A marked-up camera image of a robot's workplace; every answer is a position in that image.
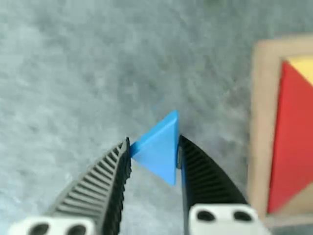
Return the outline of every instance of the yellow block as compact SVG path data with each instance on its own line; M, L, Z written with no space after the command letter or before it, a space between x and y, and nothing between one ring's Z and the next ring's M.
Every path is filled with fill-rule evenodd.
M292 56L287 61L313 86L313 55Z

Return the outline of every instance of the blue triangular block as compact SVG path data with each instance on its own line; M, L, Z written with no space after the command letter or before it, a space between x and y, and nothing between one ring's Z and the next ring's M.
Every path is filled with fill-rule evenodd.
M155 175L174 185L178 141L179 114L178 111L172 111L131 145L131 156Z

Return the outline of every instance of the screw hole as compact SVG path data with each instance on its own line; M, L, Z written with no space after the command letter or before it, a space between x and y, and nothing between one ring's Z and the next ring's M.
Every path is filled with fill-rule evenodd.
M198 212L197 217L198 217L198 220L202 220L202 221L214 221L215 220L215 216L208 211Z
M235 218L235 220L240 220L240 221L244 221L244 222L252 221L252 217L244 211L235 212L234 218Z
M67 235L85 235L86 228L83 225L75 225L71 227Z
M47 223L37 224L31 230L29 235L45 235L49 229L49 225Z

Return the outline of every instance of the gray fabric surface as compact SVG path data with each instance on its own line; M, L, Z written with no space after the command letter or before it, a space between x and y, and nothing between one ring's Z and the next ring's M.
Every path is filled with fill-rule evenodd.
M313 31L312 9L312 0L0 0L1 234L172 109L244 191L252 45ZM125 196L121 234L182 234L179 186L135 165Z

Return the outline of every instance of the red triangular block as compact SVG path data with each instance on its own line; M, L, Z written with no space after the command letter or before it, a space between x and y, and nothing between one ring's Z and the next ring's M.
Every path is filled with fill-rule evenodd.
M278 211L312 181L313 86L284 62L268 212Z

